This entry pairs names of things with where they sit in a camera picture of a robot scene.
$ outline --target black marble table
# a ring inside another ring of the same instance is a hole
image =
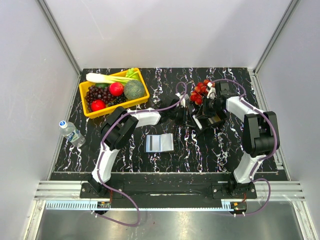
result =
[[[113,74],[124,69],[84,69],[81,82],[87,73]],[[246,68],[141,68],[141,74],[150,93],[149,101],[131,109],[153,107],[161,96],[174,94],[176,84],[183,81],[188,92],[204,79],[231,79],[246,89],[246,100],[258,107],[255,92]],[[63,140],[54,166],[54,173],[89,173],[97,163],[100,151],[100,129],[108,116],[94,119],[85,117],[79,91],[72,106],[69,121],[85,136],[86,144],[75,148]],[[211,129],[197,136],[189,127],[168,121],[157,126],[137,128],[127,146],[123,148],[112,168],[113,172],[231,172],[243,155],[241,146],[242,123],[233,114],[222,129]],[[173,133],[174,153],[145,153],[146,135]],[[259,172],[276,172],[274,158],[265,160]]]

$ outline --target wall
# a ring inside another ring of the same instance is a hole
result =
[[[21,239],[76,74],[34,0],[0,1],[0,233]]]
[[[258,73],[294,180],[320,233],[320,1],[301,1]]]
[[[253,68],[290,2],[46,1],[81,68]]]

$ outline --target water bottle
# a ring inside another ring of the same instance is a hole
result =
[[[59,126],[61,135],[64,136],[76,148],[80,148],[83,144],[85,144],[85,137],[81,135],[80,131],[76,129],[72,122],[61,121]]]

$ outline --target bottle label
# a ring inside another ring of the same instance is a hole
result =
[[[78,129],[76,129],[73,132],[71,132],[69,135],[66,135],[65,137],[70,143],[73,143],[74,141],[78,140],[81,137],[81,133]]]

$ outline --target open box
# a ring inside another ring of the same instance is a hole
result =
[[[81,95],[81,101],[82,101],[82,107],[83,107],[84,115],[86,117],[94,119],[94,118],[97,118],[97,117],[112,113],[117,107],[123,107],[123,108],[126,109],[126,108],[130,108],[132,106],[135,106],[135,105],[146,103],[148,101],[149,97],[150,97],[149,91],[147,89],[147,86],[145,84],[145,81],[144,81],[144,79],[143,79],[143,77],[141,75],[141,72],[140,72],[139,68],[135,68],[134,71],[135,72],[138,71],[139,81],[142,82],[142,84],[144,86],[144,90],[145,90],[144,96],[140,97],[140,98],[137,98],[137,99],[134,99],[134,100],[128,100],[126,102],[119,103],[119,104],[114,105],[114,106],[109,106],[109,107],[106,107],[106,108],[98,110],[98,111],[89,112],[87,101],[85,100],[85,96],[86,96],[87,92],[89,91],[89,87],[95,85],[95,83],[94,82],[90,82],[90,81],[84,81],[84,82],[80,83],[79,84],[79,91],[80,91],[80,95]],[[117,72],[117,73],[111,74],[111,76],[125,77],[127,72],[128,72],[128,70],[121,71],[121,72]]]

